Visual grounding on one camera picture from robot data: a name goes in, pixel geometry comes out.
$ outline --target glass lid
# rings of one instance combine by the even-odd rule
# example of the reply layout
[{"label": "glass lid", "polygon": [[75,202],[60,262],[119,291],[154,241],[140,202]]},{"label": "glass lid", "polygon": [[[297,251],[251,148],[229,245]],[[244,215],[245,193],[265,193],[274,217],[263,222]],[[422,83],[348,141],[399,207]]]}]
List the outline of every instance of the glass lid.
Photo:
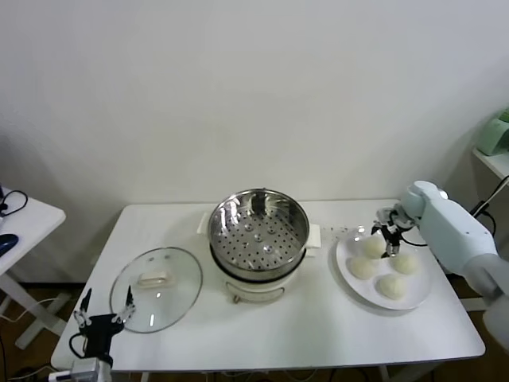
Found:
[{"label": "glass lid", "polygon": [[120,312],[131,287],[135,311],[126,329],[153,333],[179,321],[192,308],[203,283],[200,263],[182,248],[158,248],[127,264],[110,293],[110,309]]}]

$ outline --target computer mouse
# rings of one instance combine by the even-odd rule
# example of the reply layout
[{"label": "computer mouse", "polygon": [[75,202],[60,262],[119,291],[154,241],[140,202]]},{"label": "computer mouse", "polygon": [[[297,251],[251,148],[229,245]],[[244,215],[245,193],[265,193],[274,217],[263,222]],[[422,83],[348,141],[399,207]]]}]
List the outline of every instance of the computer mouse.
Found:
[{"label": "computer mouse", "polygon": [[18,241],[19,238],[13,233],[5,233],[0,235],[0,256],[8,252],[17,244]]}]

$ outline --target stainless steel steamer basket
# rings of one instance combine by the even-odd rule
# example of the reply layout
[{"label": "stainless steel steamer basket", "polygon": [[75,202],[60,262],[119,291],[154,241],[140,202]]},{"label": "stainless steel steamer basket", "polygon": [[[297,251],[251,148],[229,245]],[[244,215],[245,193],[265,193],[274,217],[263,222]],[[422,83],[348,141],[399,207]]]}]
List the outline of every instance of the stainless steel steamer basket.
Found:
[{"label": "stainless steel steamer basket", "polygon": [[294,271],[305,255],[309,222],[291,197],[248,189],[222,201],[208,222],[217,265],[248,283],[270,283]]}]

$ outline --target white shelf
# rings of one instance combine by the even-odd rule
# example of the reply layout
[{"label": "white shelf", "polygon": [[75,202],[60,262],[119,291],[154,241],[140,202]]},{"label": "white shelf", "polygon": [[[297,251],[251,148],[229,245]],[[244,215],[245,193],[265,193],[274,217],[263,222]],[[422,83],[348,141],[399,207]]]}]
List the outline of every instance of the white shelf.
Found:
[{"label": "white shelf", "polygon": [[488,157],[474,149],[474,155],[478,157],[499,178],[509,175],[509,152]]}]

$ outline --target white table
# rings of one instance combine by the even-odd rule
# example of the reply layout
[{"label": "white table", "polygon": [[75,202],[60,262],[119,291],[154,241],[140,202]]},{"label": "white table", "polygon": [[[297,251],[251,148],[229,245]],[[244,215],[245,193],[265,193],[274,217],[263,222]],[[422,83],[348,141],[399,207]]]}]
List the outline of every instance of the white table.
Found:
[{"label": "white table", "polygon": [[[9,205],[7,212],[22,205],[24,200],[23,196],[16,193],[9,196],[6,201]],[[0,256],[0,289],[9,296],[0,305],[0,314],[5,311],[10,299],[13,299],[37,318],[16,340],[16,346],[20,349],[25,349],[44,328],[51,330],[56,335],[62,334],[65,321],[56,317],[54,313],[69,300],[70,296],[63,293],[59,294],[58,299],[53,301],[48,309],[45,309],[38,305],[37,300],[30,296],[6,272],[64,220],[65,213],[61,209],[29,198],[27,205],[21,211],[5,217],[0,225],[0,234],[13,233],[19,237],[17,244]]]},{"label": "white table", "polygon": [[[113,369],[335,368],[482,355],[484,343],[427,249],[421,253],[433,287],[427,300],[412,311],[366,306],[337,275],[330,256],[336,230],[360,224],[371,227],[375,211],[393,203],[302,203],[310,222],[322,227],[323,246],[315,250],[317,256],[302,263],[296,290],[268,305],[235,305],[225,293],[206,237],[196,234],[200,218],[213,205],[126,207],[84,289],[86,293],[92,288],[89,314],[109,313],[109,292],[117,274],[134,257],[153,248],[178,246],[195,254],[203,268],[204,285],[195,306],[176,325],[158,333],[123,331],[114,337]],[[409,239],[419,240],[418,235]],[[71,319],[52,355],[56,368],[71,367],[74,357],[68,339],[77,331]],[[422,374],[423,368],[407,369],[402,376],[412,380],[416,371]]]}]

